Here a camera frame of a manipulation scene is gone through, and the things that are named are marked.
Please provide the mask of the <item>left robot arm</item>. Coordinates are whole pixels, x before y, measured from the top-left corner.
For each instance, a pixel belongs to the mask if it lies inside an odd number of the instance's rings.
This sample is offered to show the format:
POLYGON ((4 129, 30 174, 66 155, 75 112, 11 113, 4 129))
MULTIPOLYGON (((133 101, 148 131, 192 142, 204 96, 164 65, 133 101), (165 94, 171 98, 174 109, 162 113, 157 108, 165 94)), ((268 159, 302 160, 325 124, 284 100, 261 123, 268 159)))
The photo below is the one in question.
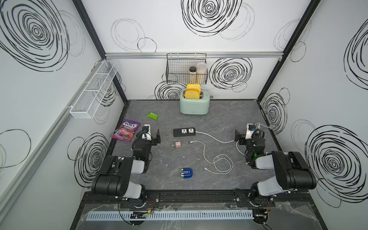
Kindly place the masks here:
POLYGON ((145 202, 144 185, 131 182, 130 177, 132 174, 143 174, 148 171, 153 158, 151 149, 160 142, 160 131, 158 130, 156 136, 153 137, 150 133, 150 125, 144 125, 132 143, 133 155, 131 157, 109 155, 104 159, 92 183, 91 193, 145 202))

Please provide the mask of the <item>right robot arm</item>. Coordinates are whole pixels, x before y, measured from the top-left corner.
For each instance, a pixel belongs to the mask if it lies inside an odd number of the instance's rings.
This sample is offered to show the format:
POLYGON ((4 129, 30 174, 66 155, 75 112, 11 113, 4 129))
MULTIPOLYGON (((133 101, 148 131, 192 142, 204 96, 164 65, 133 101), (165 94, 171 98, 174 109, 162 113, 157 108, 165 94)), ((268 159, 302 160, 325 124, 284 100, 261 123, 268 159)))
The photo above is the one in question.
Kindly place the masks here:
POLYGON ((236 144, 246 147, 246 164, 252 169, 274 170, 275 176, 253 183, 248 199, 254 205, 258 197, 270 197, 297 190, 312 190, 317 179, 297 151, 265 152, 265 134, 260 129, 247 130, 246 134, 235 131, 236 144))

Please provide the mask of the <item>black power strip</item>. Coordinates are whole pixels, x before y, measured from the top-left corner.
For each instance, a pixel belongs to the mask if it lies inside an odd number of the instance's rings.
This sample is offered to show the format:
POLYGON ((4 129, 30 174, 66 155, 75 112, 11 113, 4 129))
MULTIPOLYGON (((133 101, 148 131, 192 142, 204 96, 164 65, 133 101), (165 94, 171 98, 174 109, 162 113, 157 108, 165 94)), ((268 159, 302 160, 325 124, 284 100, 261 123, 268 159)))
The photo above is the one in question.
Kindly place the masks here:
POLYGON ((188 136, 195 136, 196 129, 193 128, 176 128, 173 130, 174 137, 188 137, 188 136))

